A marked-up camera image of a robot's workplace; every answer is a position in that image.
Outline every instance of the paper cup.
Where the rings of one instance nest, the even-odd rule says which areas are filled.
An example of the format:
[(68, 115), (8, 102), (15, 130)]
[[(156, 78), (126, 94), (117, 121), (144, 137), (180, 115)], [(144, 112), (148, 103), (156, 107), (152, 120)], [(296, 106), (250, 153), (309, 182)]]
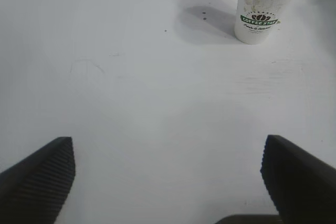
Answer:
[(263, 42), (290, 0), (238, 0), (236, 37), (247, 44)]

